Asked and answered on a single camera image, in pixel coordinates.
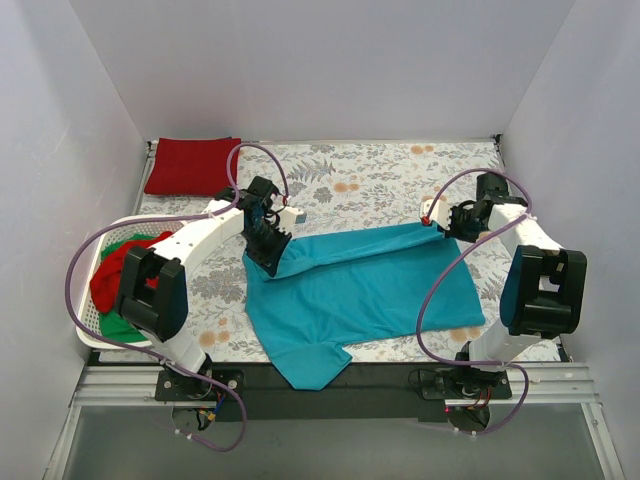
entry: turquoise t-shirt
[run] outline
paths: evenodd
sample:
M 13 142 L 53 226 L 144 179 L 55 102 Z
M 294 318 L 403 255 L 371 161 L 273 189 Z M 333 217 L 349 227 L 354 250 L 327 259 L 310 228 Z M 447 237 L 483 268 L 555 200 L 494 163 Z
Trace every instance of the turquoise t-shirt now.
M 420 223 L 297 238 L 274 278 L 243 257 L 247 313 L 289 383 L 320 390 L 351 361 L 343 345 L 415 333 L 427 291 L 459 254 L 455 240 Z M 484 321 L 462 262 L 436 291 L 423 330 Z

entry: green cloth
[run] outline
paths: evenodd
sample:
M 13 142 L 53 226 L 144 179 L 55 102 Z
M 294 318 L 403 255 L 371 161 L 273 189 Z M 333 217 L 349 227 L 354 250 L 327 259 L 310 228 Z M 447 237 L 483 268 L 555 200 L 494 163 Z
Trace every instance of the green cloth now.
M 153 238 L 155 237 L 150 235 L 135 234 L 121 242 L 112 243 L 100 252 L 100 262 L 104 262 L 105 258 L 127 242 L 132 240 L 151 240 Z M 147 340 L 144 335 L 118 315 L 115 310 L 111 310 L 109 313 L 100 313 L 100 332 L 103 337 L 123 343 L 144 342 Z

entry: cable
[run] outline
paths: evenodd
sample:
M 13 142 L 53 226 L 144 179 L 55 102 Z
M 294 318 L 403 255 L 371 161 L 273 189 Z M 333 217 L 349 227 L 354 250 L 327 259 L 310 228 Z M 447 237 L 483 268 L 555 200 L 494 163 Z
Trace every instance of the cable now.
M 271 210 L 270 212 L 267 213 L 266 216 L 267 216 L 267 218 L 269 218 L 269 217 L 273 217 L 274 215 L 278 215 L 279 213 L 283 212 L 285 208 L 287 208 L 286 205 L 284 207 L 282 207 L 281 209 L 279 209 L 279 210 L 275 210 L 275 211 Z
M 216 408 L 214 408 L 214 409 L 213 409 L 213 414 L 214 414 L 214 415 L 217 415 L 217 414 L 218 414 L 218 412 L 220 411 L 220 407 L 221 407 L 221 406 L 222 406 L 222 404 L 224 403 L 224 399 L 225 399 L 225 398 L 226 398 L 226 397 L 224 397 L 224 396 L 223 396 L 223 397 L 218 401 L 218 404 L 216 405 Z
M 78 318 L 78 315 L 76 314 L 75 310 L 73 309 L 73 300 L 71 298 L 71 280 L 73 278 L 73 271 L 78 263 L 78 260 L 80 259 L 80 256 L 82 255 L 82 253 L 84 253 L 84 251 L 87 249 L 87 247 L 89 247 L 89 245 L 91 245 L 96 239 L 100 238 L 102 235 L 104 235 L 107 232 L 110 232 L 112 230 L 115 230 L 117 228 L 120 227 L 126 227 L 128 225 L 137 225 L 137 224 L 141 224 L 141 223 L 154 223 L 154 222 L 167 222 L 167 221 L 192 221 L 192 220 L 203 220 L 206 218 L 210 218 L 212 216 L 217 216 L 217 215 L 221 215 L 225 212 L 228 212 L 229 210 L 231 210 L 233 207 L 236 206 L 236 204 L 238 203 L 238 200 L 240 199 L 240 190 L 238 189 L 238 185 L 236 184 L 236 182 L 233 180 L 233 175 L 231 174 L 231 161 L 233 159 L 233 155 L 240 150 L 240 148 L 242 147 L 252 147 L 252 148 L 257 148 L 258 150 L 262 150 L 263 152 L 265 152 L 267 155 L 269 155 L 269 157 L 271 158 L 271 160 L 273 160 L 273 162 L 276 164 L 276 167 L 278 167 L 278 171 L 280 172 L 280 175 L 282 176 L 282 181 L 284 182 L 284 190 L 285 190 L 285 194 L 288 196 L 289 195 L 289 186 L 287 185 L 287 179 L 286 176 L 284 174 L 284 170 L 282 169 L 282 165 L 280 164 L 280 162 L 278 161 L 278 159 L 275 157 L 275 155 L 273 153 L 271 153 L 269 150 L 267 150 L 265 147 L 263 147 L 262 145 L 258 145 L 255 143 L 240 143 L 239 145 L 236 145 L 235 147 L 233 147 L 231 149 L 231 151 L 229 152 L 229 155 L 227 156 L 227 178 L 229 179 L 229 183 L 231 184 L 231 188 L 233 188 L 234 191 L 234 199 L 231 201 L 231 203 L 229 205 L 227 205 L 224 208 L 221 208 L 220 210 L 217 210 L 213 213 L 201 213 L 198 215 L 183 215 L 183 216 L 165 216 L 165 217 L 144 217 L 144 218 L 133 218 L 133 219 L 129 219 L 129 220 L 125 220 L 123 222 L 119 222 L 113 225 L 109 225 L 107 227 L 104 227 L 100 230 L 98 230 L 97 232 L 95 232 L 94 234 L 90 235 L 78 248 L 78 250 L 76 251 L 76 253 L 73 255 L 73 257 L 71 258 L 71 261 L 69 262 L 69 268 L 67 269 L 67 274 L 65 276 L 65 280 L 64 280 L 64 301 L 65 301 L 65 306 L 67 308 L 67 312 L 69 313 L 69 316 L 71 317 L 71 320 L 73 321 L 73 323 L 76 324 L 76 327 L 78 327 L 80 330 L 82 330 L 84 333 L 86 333 L 87 335 L 95 338 L 96 340 L 100 340 L 101 342 L 104 343 L 108 343 L 109 345 L 114 345 L 116 347 L 121 347 L 121 348 L 126 348 L 128 350 L 135 350 L 136 352 L 142 352 L 142 353 L 146 353 L 147 355 L 151 355 L 152 357 L 157 358 L 158 360 L 160 360 L 161 362 L 167 362 L 168 364 L 171 364 L 171 359 L 166 358 L 165 356 L 149 349 L 149 348 L 145 348 L 145 347 L 136 347 L 133 345 L 129 345 L 127 343 L 123 343 L 123 342 L 118 342 L 116 340 L 111 340 L 109 338 L 103 337 L 102 335 L 100 335 L 99 333 L 94 332 L 93 330 L 89 329 L 86 325 L 84 325 L 82 323 L 82 321 L 80 320 L 80 318 Z M 245 408 L 244 402 L 242 401 L 242 399 L 240 398 L 240 396 L 233 391 L 232 389 L 230 389 L 227 385 L 218 382 L 217 380 L 214 380 L 212 378 L 206 377 L 204 375 L 200 375 L 196 372 L 191 372 L 189 370 L 187 370 L 186 368 L 180 366 L 180 365 L 171 365 L 172 368 L 180 373 L 182 373 L 183 375 L 189 376 L 189 377 L 193 377 L 196 378 L 200 381 L 203 382 L 207 382 L 209 384 L 211 384 L 214 387 L 217 388 L 221 388 L 222 390 L 226 391 L 227 393 L 229 393 L 229 395 L 231 395 L 233 397 L 233 399 L 238 402 L 238 405 L 240 406 L 240 412 L 242 414 L 242 427 L 240 429 L 240 433 L 238 434 L 238 437 L 233 441 L 233 443 L 231 443 L 229 446 L 226 447 L 220 447 L 218 445 L 215 445 L 211 442 L 209 442 L 208 440 L 198 437 L 197 435 L 192 435 L 189 432 L 180 430 L 180 429 L 176 429 L 177 432 L 185 435 L 187 438 L 195 440 L 196 442 L 212 449 L 215 450 L 216 452 L 228 452 L 230 450 L 233 450 L 234 448 L 236 448 L 238 446 L 238 444 L 242 441 L 242 438 L 244 437 L 244 433 L 245 430 L 247 428 L 247 409 Z
M 478 398 L 476 398 L 476 401 L 469 404 L 469 405 L 462 405 L 460 408 L 474 408 L 478 403 L 480 403 L 480 400 L 482 400 L 482 392 L 480 392 L 480 395 L 478 395 Z
M 484 408 L 489 406 L 489 400 L 491 400 L 491 387 L 489 387 L 489 389 L 487 390 L 487 399 L 484 401 L 484 403 L 478 407 L 478 408 Z
M 205 430 L 207 427 L 204 426 L 202 424 L 202 422 L 200 421 L 200 412 L 198 410 L 194 410 L 194 412 L 196 412 L 196 421 L 198 422 L 198 431 L 202 432 L 203 430 Z
M 209 395 L 211 393 L 212 389 L 213 389 L 213 384 L 210 383 L 209 384 L 209 389 L 205 393 L 200 395 L 199 397 L 193 397 L 191 395 L 187 395 L 187 397 L 189 397 L 191 400 L 202 400 L 203 398 L 205 398 L 207 395 Z
M 433 295 L 435 294 L 436 290 L 438 289 L 440 284 L 444 281 L 444 279 L 447 277 L 447 275 L 449 275 L 449 273 L 458 264 L 460 264 L 462 261 L 464 261 L 464 259 L 471 252 L 476 250 L 481 245 L 487 243 L 489 240 L 491 240 L 493 238 L 496 238 L 498 235 L 503 234 L 504 232 L 506 232 L 510 228 L 512 228 L 515 225 L 517 225 L 518 223 L 522 222 L 523 220 L 525 220 L 531 214 L 531 208 L 532 208 L 531 196 L 529 195 L 529 193 L 527 193 L 527 191 L 518 182 L 513 180 L 508 175 L 506 175 L 506 174 L 504 174 L 502 172 L 499 172 L 497 170 L 493 170 L 491 168 L 472 168 L 472 169 L 465 170 L 464 172 L 461 172 L 461 173 L 455 175 L 447 183 L 444 184 L 444 186 L 438 191 L 438 193 L 436 194 L 435 198 L 433 199 L 433 202 L 431 203 L 431 207 L 429 208 L 429 211 L 427 212 L 426 217 L 428 219 L 431 218 L 431 213 L 433 212 L 433 209 L 434 209 L 434 207 L 436 205 L 436 202 L 440 199 L 440 197 L 442 196 L 444 191 L 453 182 L 455 182 L 457 179 L 459 179 L 460 177 L 462 177 L 464 175 L 468 175 L 470 173 L 477 173 L 477 172 L 493 173 L 493 174 L 498 175 L 498 176 L 504 178 L 505 180 L 511 182 L 524 195 L 525 199 L 527 200 L 527 208 L 525 210 L 525 213 L 520 215 L 515 220 L 507 223 L 504 227 L 499 228 L 495 232 L 491 232 L 487 236 L 483 237 L 482 239 L 478 240 L 476 243 L 471 245 L 464 252 L 462 252 L 455 260 L 453 260 L 451 262 L 451 264 L 449 264 L 449 266 L 447 268 L 444 269 L 444 271 L 440 274 L 440 276 L 436 279 L 436 281 L 433 283 L 433 285 L 429 289 L 429 292 L 427 293 L 427 296 L 425 297 L 424 302 L 422 302 L 422 306 L 420 307 L 420 312 L 418 313 L 418 319 L 416 321 L 416 338 L 418 340 L 418 344 L 420 345 L 420 348 L 422 349 L 422 351 L 429 358 L 431 358 L 432 360 L 435 360 L 436 362 L 444 363 L 446 365 L 461 366 L 461 367 L 467 367 L 467 366 L 498 366 L 498 367 L 502 367 L 502 366 L 505 366 L 503 364 L 503 362 L 499 362 L 499 361 L 495 361 L 495 360 L 463 361 L 463 360 L 450 360 L 448 358 L 440 357 L 440 356 L 436 355 L 435 353 L 430 352 L 429 349 L 427 348 L 427 346 L 425 345 L 424 340 L 422 339 L 422 322 L 424 320 L 424 312 L 427 310 L 427 306 L 429 305 L 429 302 L 431 301 L 431 299 L 433 298 Z M 502 419 L 500 422 L 498 422 L 497 424 L 492 425 L 491 427 L 488 427 L 487 429 L 485 429 L 485 430 L 483 430 L 481 432 L 475 432 L 475 431 L 468 432 L 468 431 L 461 430 L 462 433 L 466 433 L 467 435 L 475 436 L 475 435 L 485 435 L 485 434 L 488 434 L 488 433 L 491 433 L 491 432 L 495 432 L 496 430 L 500 429 L 502 426 L 504 426 L 507 423 L 509 423 L 509 421 L 511 421 L 511 419 L 518 413 L 520 408 L 522 408 L 522 405 L 524 404 L 524 401 L 527 398 L 527 394 L 529 393 L 529 375 L 527 374 L 527 371 L 524 369 L 524 367 L 522 367 L 521 365 L 518 365 L 516 363 L 511 363 L 511 364 L 506 365 L 506 366 L 508 366 L 509 368 L 515 368 L 516 370 L 519 370 L 520 373 L 522 373 L 522 376 L 524 377 L 524 389 L 522 390 L 522 395 L 520 397 L 520 400 L 518 400 L 518 403 L 516 403 L 516 406 L 513 408 L 513 410 L 511 410 L 511 412 L 509 412 L 509 414 L 504 419 Z M 437 429 L 437 430 L 443 430 L 442 428 L 437 428 L 437 427 L 433 427 L 433 428 Z

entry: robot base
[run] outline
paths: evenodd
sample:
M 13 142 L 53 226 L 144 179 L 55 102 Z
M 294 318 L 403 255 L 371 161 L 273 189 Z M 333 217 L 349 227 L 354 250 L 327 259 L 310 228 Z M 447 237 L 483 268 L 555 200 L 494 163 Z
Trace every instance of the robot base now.
M 211 378 L 218 380 L 230 388 L 233 387 L 238 395 L 242 396 L 244 386 L 244 374 L 242 370 L 224 369 L 212 370 Z M 178 373 L 163 370 L 158 374 L 158 382 L 156 383 L 155 400 L 158 402 L 212 402 L 218 399 L 217 391 L 208 387 L 204 392 L 200 390 L 202 384 L 198 384 L 198 388 L 194 388 L 194 384 L 190 378 L 184 377 Z
M 506 400 L 511 398 L 511 387 L 506 372 L 495 372 L 491 380 L 491 385 L 478 387 L 478 383 L 467 380 L 464 384 L 459 382 L 461 369 L 470 367 L 448 367 L 438 366 L 434 369 L 421 369 L 418 373 L 418 381 L 422 398 L 425 400 L 446 400 L 451 398 L 475 399 L 482 391 L 491 388 L 491 398 L 496 400 Z M 467 387 L 467 382 L 474 385 Z

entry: floral tablecloth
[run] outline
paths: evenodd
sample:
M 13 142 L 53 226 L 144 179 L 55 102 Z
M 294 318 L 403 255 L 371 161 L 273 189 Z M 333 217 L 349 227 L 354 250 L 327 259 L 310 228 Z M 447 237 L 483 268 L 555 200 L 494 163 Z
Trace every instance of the floral tablecloth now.
M 420 202 L 431 198 L 454 174 L 473 167 L 502 169 L 492 143 L 293 144 L 268 148 L 287 173 L 290 204 L 307 212 L 307 222 L 294 236 L 372 228 L 418 221 Z M 257 149 L 240 152 L 238 184 L 255 175 L 282 180 L 271 160 Z M 475 175 L 460 179 L 444 194 L 450 202 L 475 198 Z M 140 213 L 193 214 L 210 199 L 144 195 Z M 266 362 L 244 310 L 246 279 L 237 236 L 194 272 L 189 283 L 187 328 L 216 362 Z M 500 294 L 510 257 L 493 240 L 467 258 L 486 318 L 484 327 L 427 332 L 426 344 L 436 354 L 453 358 L 467 341 L 479 337 L 498 320 Z M 425 285 L 425 294 L 429 285 Z M 355 362 L 424 361 L 413 336 L 350 345 Z M 132 361 L 136 352 L 111 351 L 101 361 Z M 559 360 L 556 345 L 545 341 L 521 355 L 524 361 Z

